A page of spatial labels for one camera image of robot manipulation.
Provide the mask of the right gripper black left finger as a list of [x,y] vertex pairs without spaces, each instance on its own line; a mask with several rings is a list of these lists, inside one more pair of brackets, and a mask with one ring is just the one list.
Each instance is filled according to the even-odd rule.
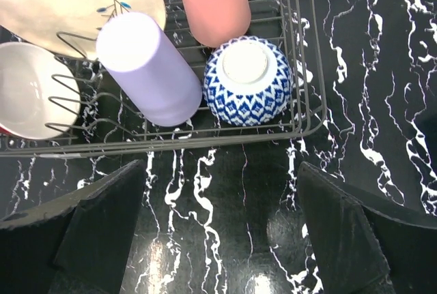
[[146,172],[134,160],[1,220],[2,293],[119,293]]

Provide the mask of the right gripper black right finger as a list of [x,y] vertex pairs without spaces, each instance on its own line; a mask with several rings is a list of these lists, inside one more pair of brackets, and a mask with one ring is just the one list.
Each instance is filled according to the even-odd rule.
[[325,293],[436,292],[436,217],[307,162],[297,189]]

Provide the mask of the red and white bowl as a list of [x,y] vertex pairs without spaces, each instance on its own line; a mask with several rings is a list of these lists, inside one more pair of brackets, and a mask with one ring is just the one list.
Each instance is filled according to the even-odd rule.
[[1,131],[45,140],[75,124],[79,87],[69,68],[33,44],[1,44]]

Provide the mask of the purple plastic cup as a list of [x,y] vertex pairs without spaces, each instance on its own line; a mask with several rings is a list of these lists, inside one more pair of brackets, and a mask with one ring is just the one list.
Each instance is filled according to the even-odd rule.
[[199,78],[152,17],[129,12],[110,19],[98,34],[96,54],[153,124],[180,125],[199,108]]

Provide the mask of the beige and blue plate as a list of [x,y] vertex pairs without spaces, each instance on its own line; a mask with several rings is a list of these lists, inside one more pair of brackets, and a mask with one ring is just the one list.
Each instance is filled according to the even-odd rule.
[[1,0],[1,26],[52,52],[94,60],[99,30],[127,12],[143,12],[165,27],[164,0]]

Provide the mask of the pink plastic cup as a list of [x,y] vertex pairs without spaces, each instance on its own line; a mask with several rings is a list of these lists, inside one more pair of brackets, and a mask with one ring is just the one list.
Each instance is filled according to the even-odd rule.
[[182,0],[193,37],[216,48],[244,35],[251,23],[249,0]]

